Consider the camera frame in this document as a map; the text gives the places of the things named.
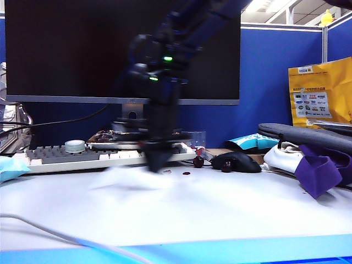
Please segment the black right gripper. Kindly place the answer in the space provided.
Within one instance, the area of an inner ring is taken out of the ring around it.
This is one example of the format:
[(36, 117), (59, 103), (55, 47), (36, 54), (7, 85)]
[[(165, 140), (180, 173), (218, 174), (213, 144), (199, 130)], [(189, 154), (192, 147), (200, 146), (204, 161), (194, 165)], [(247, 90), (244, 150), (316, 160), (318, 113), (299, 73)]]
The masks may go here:
[(191, 135), (176, 128), (177, 105), (122, 104), (122, 116), (112, 123), (114, 131), (120, 133), (119, 140), (144, 145), (148, 169), (158, 172), (174, 155), (172, 145), (160, 149), (146, 144), (176, 144), (188, 142)]

